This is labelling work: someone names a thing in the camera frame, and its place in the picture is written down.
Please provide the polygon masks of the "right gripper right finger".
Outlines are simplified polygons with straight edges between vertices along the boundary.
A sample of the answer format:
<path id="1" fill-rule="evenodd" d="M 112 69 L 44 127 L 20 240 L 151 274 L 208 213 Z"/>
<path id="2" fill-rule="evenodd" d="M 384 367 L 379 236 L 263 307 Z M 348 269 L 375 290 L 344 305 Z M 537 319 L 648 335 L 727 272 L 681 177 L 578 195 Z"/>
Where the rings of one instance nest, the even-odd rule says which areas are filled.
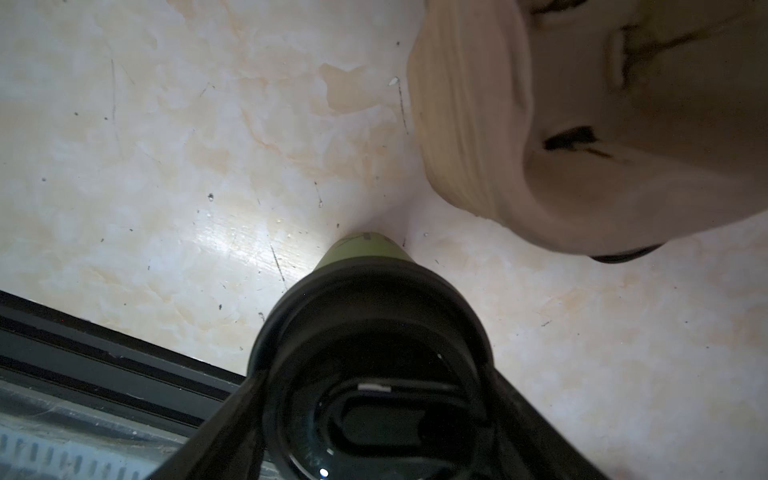
<path id="1" fill-rule="evenodd" d="M 488 399 L 497 479 L 606 477 L 493 367 L 488 368 Z"/>

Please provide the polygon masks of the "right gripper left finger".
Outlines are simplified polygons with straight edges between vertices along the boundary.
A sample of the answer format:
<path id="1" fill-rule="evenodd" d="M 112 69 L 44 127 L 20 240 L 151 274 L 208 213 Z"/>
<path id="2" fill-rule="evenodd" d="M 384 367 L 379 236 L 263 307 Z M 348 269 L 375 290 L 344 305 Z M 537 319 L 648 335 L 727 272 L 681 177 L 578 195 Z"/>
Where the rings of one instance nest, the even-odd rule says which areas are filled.
<path id="1" fill-rule="evenodd" d="M 151 479 L 257 479 L 264 457 L 267 372 L 244 383 Z"/>

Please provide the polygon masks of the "green paper cup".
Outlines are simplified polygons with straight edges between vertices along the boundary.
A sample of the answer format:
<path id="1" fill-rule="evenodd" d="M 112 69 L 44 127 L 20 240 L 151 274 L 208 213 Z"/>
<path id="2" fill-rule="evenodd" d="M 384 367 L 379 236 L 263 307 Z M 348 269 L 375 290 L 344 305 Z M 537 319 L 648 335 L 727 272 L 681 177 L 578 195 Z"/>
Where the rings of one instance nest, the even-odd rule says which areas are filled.
<path id="1" fill-rule="evenodd" d="M 334 243 L 322 256 L 315 270 L 336 262 L 362 257 L 413 261 L 404 248 L 389 237 L 375 232 L 361 232 L 347 235 Z"/>

